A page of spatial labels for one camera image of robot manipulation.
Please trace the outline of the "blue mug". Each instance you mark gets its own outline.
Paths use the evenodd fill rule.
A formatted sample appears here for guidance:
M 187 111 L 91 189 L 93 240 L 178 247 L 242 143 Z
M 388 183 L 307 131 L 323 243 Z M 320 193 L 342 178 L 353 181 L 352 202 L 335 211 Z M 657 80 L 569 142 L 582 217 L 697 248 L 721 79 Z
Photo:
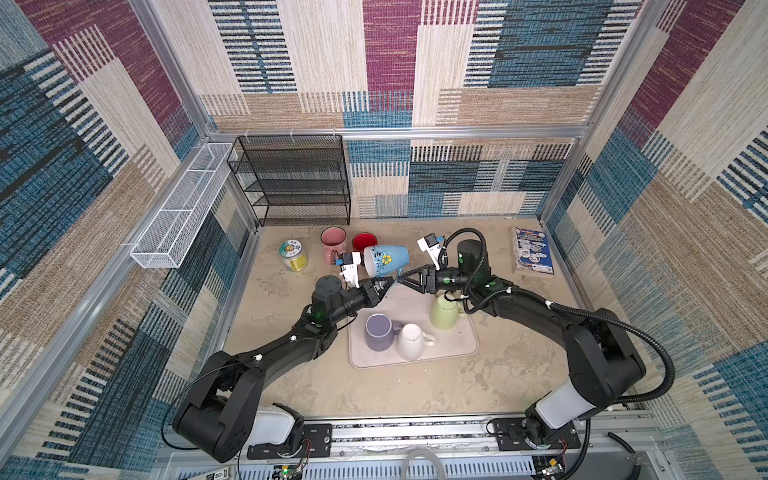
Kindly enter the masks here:
M 375 245 L 363 251 L 363 263 L 369 277 L 383 277 L 397 273 L 409 262 L 409 252 L 404 246 Z

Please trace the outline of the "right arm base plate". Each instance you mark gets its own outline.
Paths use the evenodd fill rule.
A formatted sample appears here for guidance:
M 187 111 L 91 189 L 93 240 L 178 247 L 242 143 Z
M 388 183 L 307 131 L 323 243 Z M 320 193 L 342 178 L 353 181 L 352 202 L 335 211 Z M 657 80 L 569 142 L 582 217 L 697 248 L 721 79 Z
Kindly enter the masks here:
M 553 430 L 525 417 L 496 417 L 486 423 L 486 432 L 497 442 L 500 451 L 533 451 L 579 449 L 582 441 L 572 422 Z

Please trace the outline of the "purple mug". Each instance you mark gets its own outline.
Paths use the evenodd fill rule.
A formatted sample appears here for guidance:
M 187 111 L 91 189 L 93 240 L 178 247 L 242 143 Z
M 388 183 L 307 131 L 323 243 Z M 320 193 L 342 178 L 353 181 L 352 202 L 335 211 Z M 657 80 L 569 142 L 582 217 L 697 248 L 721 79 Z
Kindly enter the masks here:
M 370 350 L 383 352 L 394 344 L 395 336 L 402 328 L 401 322 L 393 321 L 384 314 L 373 314 L 365 323 L 365 343 Z

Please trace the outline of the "white mug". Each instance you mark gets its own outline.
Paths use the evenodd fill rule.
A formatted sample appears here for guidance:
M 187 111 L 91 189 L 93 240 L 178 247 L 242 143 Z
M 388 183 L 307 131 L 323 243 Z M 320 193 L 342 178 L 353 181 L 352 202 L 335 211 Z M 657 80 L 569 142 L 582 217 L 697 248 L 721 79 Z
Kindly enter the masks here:
M 423 356 L 427 347 L 436 343 L 435 336 L 425 332 L 419 325 L 409 323 L 399 331 L 396 350 L 401 359 L 415 361 Z

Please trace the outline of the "pink ghost pattern mug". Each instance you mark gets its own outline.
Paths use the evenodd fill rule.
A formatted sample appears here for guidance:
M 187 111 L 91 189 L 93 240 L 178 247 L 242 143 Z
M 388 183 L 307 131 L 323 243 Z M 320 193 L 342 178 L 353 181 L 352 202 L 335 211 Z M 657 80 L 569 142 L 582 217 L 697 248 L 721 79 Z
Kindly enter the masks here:
M 342 227 L 330 226 L 323 230 L 320 236 L 324 248 L 325 261 L 334 265 L 336 259 L 348 252 L 347 233 Z

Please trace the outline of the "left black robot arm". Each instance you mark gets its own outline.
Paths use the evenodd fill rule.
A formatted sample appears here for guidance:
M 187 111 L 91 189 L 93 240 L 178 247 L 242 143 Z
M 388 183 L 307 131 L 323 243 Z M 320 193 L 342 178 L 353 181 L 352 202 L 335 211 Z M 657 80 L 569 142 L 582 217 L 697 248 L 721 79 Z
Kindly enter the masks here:
M 212 354 L 196 380 L 183 392 L 172 430 L 223 463 L 255 445 L 252 432 L 263 391 L 291 369 L 323 355 L 338 337 L 343 320 L 377 306 L 396 283 L 374 277 L 346 289 L 326 275 L 315 283 L 311 302 L 283 336 L 235 355 Z

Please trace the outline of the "red mug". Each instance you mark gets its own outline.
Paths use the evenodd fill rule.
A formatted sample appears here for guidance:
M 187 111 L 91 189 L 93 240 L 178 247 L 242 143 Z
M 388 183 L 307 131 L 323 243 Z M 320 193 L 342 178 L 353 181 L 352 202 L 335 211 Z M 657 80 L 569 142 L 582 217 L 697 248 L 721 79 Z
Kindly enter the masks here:
M 363 253 L 366 248 L 376 246 L 377 244 L 378 238 L 373 233 L 361 232 L 353 237 L 352 250 Z

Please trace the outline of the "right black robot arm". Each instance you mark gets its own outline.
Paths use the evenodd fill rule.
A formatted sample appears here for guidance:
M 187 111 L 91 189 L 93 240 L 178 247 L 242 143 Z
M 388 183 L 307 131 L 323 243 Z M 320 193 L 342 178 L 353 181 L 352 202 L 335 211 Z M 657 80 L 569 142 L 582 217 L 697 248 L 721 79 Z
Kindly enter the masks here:
M 478 240 L 458 245 L 456 267 L 430 263 L 405 272 L 399 282 L 419 293 L 446 291 L 457 300 L 498 318 L 519 323 L 560 345 L 568 379 L 525 412 L 528 439 L 543 445 L 575 419 L 587 419 L 616 403 L 646 373 L 628 332 L 618 318 L 566 308 L 491 273 Z

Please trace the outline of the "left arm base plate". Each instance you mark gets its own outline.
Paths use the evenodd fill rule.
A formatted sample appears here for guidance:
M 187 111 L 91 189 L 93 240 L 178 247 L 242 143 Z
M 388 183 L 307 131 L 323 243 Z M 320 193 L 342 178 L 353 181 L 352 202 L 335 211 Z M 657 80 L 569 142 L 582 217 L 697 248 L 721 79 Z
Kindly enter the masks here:
M 333 439 L 331 423 L 304 424 L 295 427 L 281 444 L 258 444 L 248 447 L 249 460 L 291 460 L 328 458 Z

